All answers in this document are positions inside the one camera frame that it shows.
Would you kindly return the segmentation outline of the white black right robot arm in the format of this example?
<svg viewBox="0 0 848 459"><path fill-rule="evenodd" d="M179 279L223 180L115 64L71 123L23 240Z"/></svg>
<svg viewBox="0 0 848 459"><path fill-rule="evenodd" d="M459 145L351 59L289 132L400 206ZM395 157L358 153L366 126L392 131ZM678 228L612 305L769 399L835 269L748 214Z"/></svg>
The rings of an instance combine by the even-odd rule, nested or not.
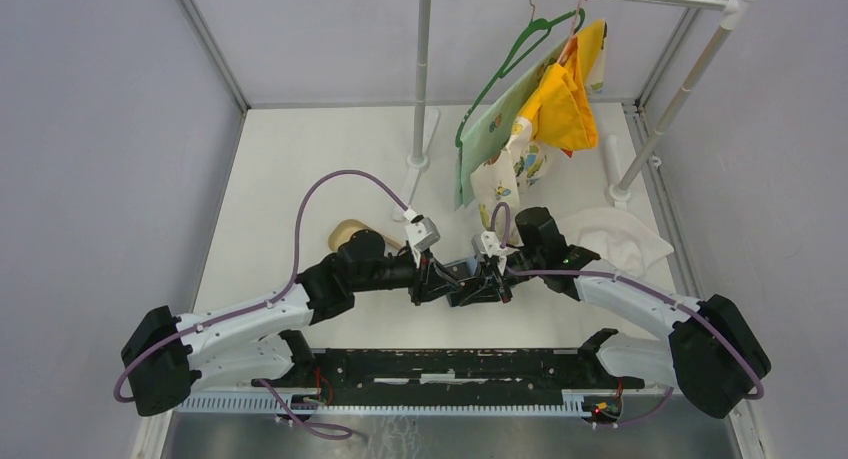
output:
<svg viewBox="0 0 848 459"><path fill-rule="evenodd" d="M485 291L507 302L514 287L538 278L578 302L607 310L649 333L596 333L577 361L580 379L602 387L635 378L680 392L699 411L722 419L740 402L765 395L772 364L736 304L673 294L615 268L598 253L566 241L544 207L509 218L520 239L496 225L472 240L474 271Z"/></svg>

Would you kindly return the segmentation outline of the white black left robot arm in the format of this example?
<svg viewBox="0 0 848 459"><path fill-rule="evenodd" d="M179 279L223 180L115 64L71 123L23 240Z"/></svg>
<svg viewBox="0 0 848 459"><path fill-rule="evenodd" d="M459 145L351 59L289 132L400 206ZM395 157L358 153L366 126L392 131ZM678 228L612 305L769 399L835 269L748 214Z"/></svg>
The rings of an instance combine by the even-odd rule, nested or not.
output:
<svg viewBox="0 0 848 459"><path fill-rule="evenodd" d="M131 393L115 397L150 417L210 387L278 378L302 386L314 360L288 337L349 311L358 292L405 289L415 304L441 298L459 289L458 271L410 245L389 253L378 233L359 231L299 273L282 297L200 314L148 311L120 352L126 373L119 382Z"/></svg>

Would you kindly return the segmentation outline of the beige oval card tray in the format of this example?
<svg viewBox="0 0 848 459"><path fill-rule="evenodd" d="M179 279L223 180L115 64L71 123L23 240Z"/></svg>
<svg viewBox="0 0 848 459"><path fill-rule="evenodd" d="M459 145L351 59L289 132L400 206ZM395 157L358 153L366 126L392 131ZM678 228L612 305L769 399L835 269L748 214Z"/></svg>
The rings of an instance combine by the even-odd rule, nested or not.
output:
<svg viewBox="0 0 848 459"><path fill-rule="evenodd" d="M357 219L345 219L341 221L330 233L327 239L329 250L331 252L337 252L339 247L348 242L355 233L365 230L379 234L385 242L386 249L389 251L398 252L403 247L403 245L394 238Z"/></svg>

